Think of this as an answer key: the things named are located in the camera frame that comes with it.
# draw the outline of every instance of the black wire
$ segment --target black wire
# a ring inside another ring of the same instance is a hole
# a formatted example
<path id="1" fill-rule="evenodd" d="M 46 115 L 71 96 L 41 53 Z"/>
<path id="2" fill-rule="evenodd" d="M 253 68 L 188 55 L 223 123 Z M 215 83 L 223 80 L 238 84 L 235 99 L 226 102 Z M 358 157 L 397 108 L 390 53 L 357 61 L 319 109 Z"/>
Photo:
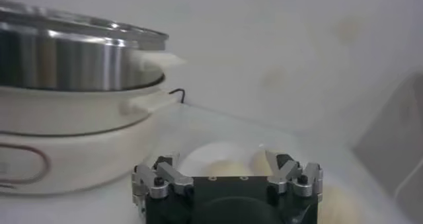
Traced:
<path id="1" fill-rule="evenodd" d="M 182 97 L 180 98 L 180 103 L 185 102 L 185 90 L 184 89 L 177 88 L 177 89 L 171 91 L 169 94 L 174 94 L 174 93 L 182 93 Z"/>

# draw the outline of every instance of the wall stain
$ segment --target wall stain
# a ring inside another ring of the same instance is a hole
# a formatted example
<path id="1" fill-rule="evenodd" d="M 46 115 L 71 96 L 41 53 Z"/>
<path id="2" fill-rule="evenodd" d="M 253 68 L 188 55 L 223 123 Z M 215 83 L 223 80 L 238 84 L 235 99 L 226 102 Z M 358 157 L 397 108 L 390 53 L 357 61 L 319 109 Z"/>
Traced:
<path id="1" fill-rule="evenodd" d="M 264 89 L 274 90 L 284 84 L 285 69 L 282 66 L 269 68 L 260 78 L 260 86 Z"/>
<path id="2" fill-rule="evenodd" d="M 352 44 L 363 28 L 363 17 L 346 16 L 338 21 L 332 28 L 332 32 L 342 45 Z"/>

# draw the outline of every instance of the white plastic handle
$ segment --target white plastic handle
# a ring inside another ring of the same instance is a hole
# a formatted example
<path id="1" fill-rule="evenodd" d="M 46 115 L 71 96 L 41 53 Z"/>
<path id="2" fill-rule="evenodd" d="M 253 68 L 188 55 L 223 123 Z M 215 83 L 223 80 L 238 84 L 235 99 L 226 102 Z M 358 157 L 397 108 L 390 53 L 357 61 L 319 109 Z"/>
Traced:
<path id="1" fill-rule="evenodd" d="M 183 65 L 185 60 L 168 52 L 152 52 L 136 50 L 131 53 L 131 60 L 139 64 L 141 70 L 146 70 L 148 64 L 154 64 L 162 69 Z"/>
<path id="2" fill-rule="evenodd" d="M 176 102 L 178 102 L 177 97 L 159 90 L 155 93 L 126 100 L 121 104 L 120 110 L 124 115 L 139 114 L 141 112 L 150 114 Z"/>

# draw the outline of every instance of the white wall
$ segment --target white wall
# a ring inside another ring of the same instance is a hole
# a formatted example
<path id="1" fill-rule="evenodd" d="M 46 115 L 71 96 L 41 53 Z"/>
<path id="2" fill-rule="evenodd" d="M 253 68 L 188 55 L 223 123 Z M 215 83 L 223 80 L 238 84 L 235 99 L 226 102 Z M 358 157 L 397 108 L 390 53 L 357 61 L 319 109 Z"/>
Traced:
<path id="1" fill-rule="evenodd" d="M 15 1 L 168 32 L 188 103 L 289 130 L 360 132 L 423 58 L 423 0 Z"/>

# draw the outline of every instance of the cooker handle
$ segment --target cooker handle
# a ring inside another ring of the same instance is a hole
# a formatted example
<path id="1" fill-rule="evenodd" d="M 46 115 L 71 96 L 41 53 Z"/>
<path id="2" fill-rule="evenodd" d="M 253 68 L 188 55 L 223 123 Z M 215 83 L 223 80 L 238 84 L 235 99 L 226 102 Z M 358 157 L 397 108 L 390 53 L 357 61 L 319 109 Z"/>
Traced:
<path id="1" fill-rule="evenodd" d="M 162 69 L 167 69 L 169 67 L 175 67 L 186 63 L 185 60 L 172 53 L 140 50 L 131 52 L 131 61 L 133 63 L 137 63 L 140 70 L 147 69 L 146 67 L 148 64 L 154 64 Z"/>
<path id="2" fill-rule="evenodd" d="M 178 102 L 178 98 L 176 96 L 162 90 L 131 99 L 131 103 L 134 107 L 138 110 L 145 110 L 148 113 L 155 112 L 176 102 Z"/>
<path id="3" fill-rule="evenodd" d="M 168 53 L 168 52 L 158 52 L 158 51 L 133 51 L 131 54 L 131 61 L 139 65 L 140 70 L 148 69 L 149 64 L 157 65 L 161 69 L 165 70 L 166 68 L 175 67 L 183 65 L 185 60 L 179 58 L 178 56 Z M 130 99 L 129 111 L 134 112 L 134 110 L 148 111 L 152 113 L 160 108 L 168 106 L 177 102 L 177 98 L 169 93 L 166 93 L 162 90 L 157 92 L 139 96 L 137 98 Z"/>

